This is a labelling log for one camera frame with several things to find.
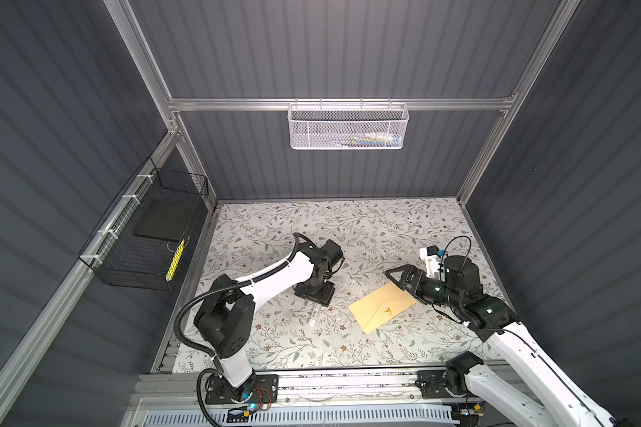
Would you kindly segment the tan paper envelope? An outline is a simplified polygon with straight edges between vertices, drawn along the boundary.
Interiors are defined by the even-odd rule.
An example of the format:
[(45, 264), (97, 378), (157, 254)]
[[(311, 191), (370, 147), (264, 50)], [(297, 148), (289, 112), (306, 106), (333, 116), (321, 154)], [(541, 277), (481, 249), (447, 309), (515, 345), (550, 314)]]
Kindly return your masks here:
[(349, 309), (363, 333), (370, 334), (416, 302), (411, 294), (389, 283), (354, 302)]

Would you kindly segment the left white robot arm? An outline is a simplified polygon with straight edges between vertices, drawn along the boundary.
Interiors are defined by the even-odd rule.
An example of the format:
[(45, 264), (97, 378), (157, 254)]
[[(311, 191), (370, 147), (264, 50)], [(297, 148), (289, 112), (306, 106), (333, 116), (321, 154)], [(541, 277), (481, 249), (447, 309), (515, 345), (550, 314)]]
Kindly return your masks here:
[(319, 247), (300, 233), (294, 238), (291, 253), (281, 261), (245, 278), (217, 278), (214, 293), (204, 297), (194, 316), (194, 327), (233, 389), (242, 390), (254, 382), (244, 347), (259, 309), (289, 289), (296, 297), (325, 307), (335, 293), (331, 278), (345, 260), (340, 245), (328, 240)]

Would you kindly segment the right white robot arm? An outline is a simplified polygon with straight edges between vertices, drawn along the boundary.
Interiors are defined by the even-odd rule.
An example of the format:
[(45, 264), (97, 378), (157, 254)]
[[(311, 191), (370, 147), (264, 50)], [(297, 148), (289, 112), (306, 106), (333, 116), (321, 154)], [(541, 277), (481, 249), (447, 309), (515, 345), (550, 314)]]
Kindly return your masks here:
[(516, 313), (484, 292), (478, 266), (466, 256), (434, 255), (425, 270), (406, 264), (386, 277), (418, 302), (467, 327), (513, 368), (533, 395), (528, 397), (473, 352), (446, 362), (441, 384), (454, 398), (476, 396), (516, 426), (630, 426), (593, 400), (534, 340)]

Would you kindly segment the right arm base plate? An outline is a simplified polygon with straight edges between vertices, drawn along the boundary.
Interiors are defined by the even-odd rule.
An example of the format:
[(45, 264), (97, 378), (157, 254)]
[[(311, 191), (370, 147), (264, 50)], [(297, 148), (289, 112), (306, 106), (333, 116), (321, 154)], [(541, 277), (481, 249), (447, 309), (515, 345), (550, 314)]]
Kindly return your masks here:
[(450, 369), (418, 370), (416, 387), (424, 399), (478, 399), (466, 384), (467, 371)]

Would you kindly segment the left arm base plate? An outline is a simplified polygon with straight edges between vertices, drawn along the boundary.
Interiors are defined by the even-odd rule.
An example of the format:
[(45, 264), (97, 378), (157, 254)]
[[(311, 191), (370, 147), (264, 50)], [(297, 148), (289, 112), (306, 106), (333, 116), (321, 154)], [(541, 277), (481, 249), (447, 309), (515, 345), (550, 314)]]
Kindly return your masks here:
[(225, 378), (212, 375), (207, 380), (205, 402), (209, 405), (275, 403), (279, 391), (278, 375), (253, 374), (235, 387)]

